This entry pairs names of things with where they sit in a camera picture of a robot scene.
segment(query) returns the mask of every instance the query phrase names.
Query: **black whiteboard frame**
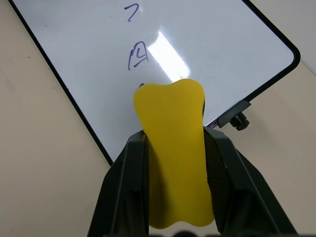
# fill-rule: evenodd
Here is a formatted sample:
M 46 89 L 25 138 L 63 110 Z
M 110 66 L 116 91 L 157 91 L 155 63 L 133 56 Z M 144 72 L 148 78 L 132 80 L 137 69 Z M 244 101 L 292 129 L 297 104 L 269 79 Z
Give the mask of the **black whiteboard frame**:
M 43 50 L 43 48 L 41 47 L 40 43 L 36 39 L 36 37 L 33 34 L 32 30 L 30 29 L 30 27 L 28 26 L 28 24 L 24 20 L 24 18 L 22 16 L 22 14 L 20 13 L 19 9 L 14 4 L 14 2 L 13 2 L 14 0 L 8 0 L 8 1 L 11 4 L 12 8 L 14 9 L 14 11 L 16 12 L 16 14 L 18 15 L 18 17 L 20 18 L 20 20 L 21 20 L 22 24 L 24 25 L 24 27 L 26 28 L 27 32 L 30 34 L 32 40 L 34 41 L 35 45 L 38 47 L 39 51 L 43 55 L 44 59 L 46 60 L 46 62 L 49 65 L 49 67 L 51 68 L 52 72 L 56 76 L 58 82 L 60 83 L 61 87 L 65 91 L 66 95 L 68 96 L 68 98 L 71 101 L 72 105 L 74 106 L 75 110 L 79 114 L 79 116 L 82 119 L 84 125 L 86 126 L 86 128 L 90 132 L 91 136 L 93 137 L 94 141 L 96 142 L 96 144 L 98 145 L 99 149 L 101 150 L 102 154 L 104 155 L 106 161 L 109 163 L 109 165 L 112 165 L 113 164 L 113 160 L 111 159 L 111 157 L 109 156 L 108 152 L 105 150 L 104 146 L 102 145 L 101 141 L 99 140 L 99 138 L 97 137 L 97 135 L 93 131 L 91 125 L 88 122 L 88 120 L 84 116 L 83 112 L 81 111 L 81 109 L 79 108 L 78 104 L 74 100 L 73 96 L 69 92 L 68 88 L 64 84 L 63 80 L 59 76 L 59 74 L 56 71 L 55 67 L 53 66 L 53 64 L 49 60 L 48 56 L 46 55 L 45 51 Z M 272 30 L 274 32 L 274 34 L 276 36 L 279 37 L 279 39 L 292 51 L 292 53 L 294 55 L 293 62 L 288 67 L 286 67 L 281 72 L 279 72 L 277 75 L 275 75 L 273 78 L 271 78 L 269 81 L 264 83 L 261 87 L 257 88 L 255 91 L 253 91 L 251 94 L 249 94 L 246 98 L 241 98 L 241 100 L 244 99 L 244 100 L 250 102 L 252 99 L 254 99 L 258 95 L 260 95 L 263 91 L 268 89 L 270 86 L 272 86 L 278 80 L 280 80 L 281 78 L 283 78 L 284 76 L 289 74 L 291 71 L 293 71 L 297 67 L 297 65 L 299 64 L 299 62 L 301 60 L 301 54 L 300 54 L 300 51 L 298 50 L 298 48 L 250 0 L 242 0 L 242 1 L 270 28 L 270 30 Z

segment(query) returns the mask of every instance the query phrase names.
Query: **beige wall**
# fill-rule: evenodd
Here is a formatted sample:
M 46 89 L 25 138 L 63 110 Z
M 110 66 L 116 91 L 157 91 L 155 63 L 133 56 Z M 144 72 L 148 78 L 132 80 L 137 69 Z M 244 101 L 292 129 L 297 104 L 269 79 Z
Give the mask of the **beige wall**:
M 0 0 L 0 236 L 85 236 L 109 169 L 7 0 Z
M 315 76 L 300 64 L 253 100 L 247 130 L 222 129 L 301 233 L 316 233 L 315 91 Z M 85 236 L 108 168 L 11 6 L 0 0 L 0 236 Z M 179 223 L 164 233 L 181 228 L 191 229 Z

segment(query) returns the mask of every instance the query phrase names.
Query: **white surface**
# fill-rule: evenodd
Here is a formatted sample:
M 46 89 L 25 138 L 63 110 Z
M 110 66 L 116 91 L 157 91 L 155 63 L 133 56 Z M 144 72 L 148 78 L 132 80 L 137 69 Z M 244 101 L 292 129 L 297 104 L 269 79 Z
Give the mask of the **white surface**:
M 316 1 L 253 0 L 301 52 L 302 62 L 316 75 Z
M 208 124 L 293 61 L 240 0 L 140 0 L 130 22 L 130 0 L 14 2 L 112 159 L 141 129 L 133 107 L 140 83 L 196 79 Z M 135 53 L 129 71 L 139 41 L 148 60 L 132 67 Z

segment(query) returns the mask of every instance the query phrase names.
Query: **black knob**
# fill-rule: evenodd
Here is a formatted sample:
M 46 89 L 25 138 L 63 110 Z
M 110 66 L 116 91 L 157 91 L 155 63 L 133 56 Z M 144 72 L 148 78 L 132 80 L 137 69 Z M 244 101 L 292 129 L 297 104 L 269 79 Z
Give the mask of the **black knob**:
M 250 124 L 250 122 L 247 120 L 247 117 L 242 112 L 235 115 L 230 121 L 230 123 L 238 131 L 244 130 Z
M 181 232 L 176 233 L 173 237 L 197 237 L 197 236 L 189 231 L 181 231 Z

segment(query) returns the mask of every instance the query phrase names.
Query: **black plastic part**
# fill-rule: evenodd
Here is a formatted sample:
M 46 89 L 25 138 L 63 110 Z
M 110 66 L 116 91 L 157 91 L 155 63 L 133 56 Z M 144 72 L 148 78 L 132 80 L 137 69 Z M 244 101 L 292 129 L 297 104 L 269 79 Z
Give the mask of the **black plastic part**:
M 141 131 L 129 138 L 105 176 L 88 236 L 141 236 L 148 231 L 148 145 Z
M 204 127 L 207 181 L 217 229 L 296 234 L 260 172 L 222 132 Z
M 190 231 L 181 231 L 181 232 L 176 233 L 173 237 L 197 237 L 197 236 Z
M 247 117 L 242 112 L 235 115 L 230 121 L 230 123 L 238 131 L 246 129 L 250 124 L 250 122 L 247 120 Z
M 245 109 L 247 109 L 251 104 L 246 100 L 241 100 L 237 104 L 235 104 L 233 107 L 231 107 L 229 110 L 227 110 L 225 113 L 223 113 L 218 119 L 217 123 L 219 127 L 223 127 L 227 123 L 231 122 L 234 118 L 238 116 L 241 112 L 243 112 Z

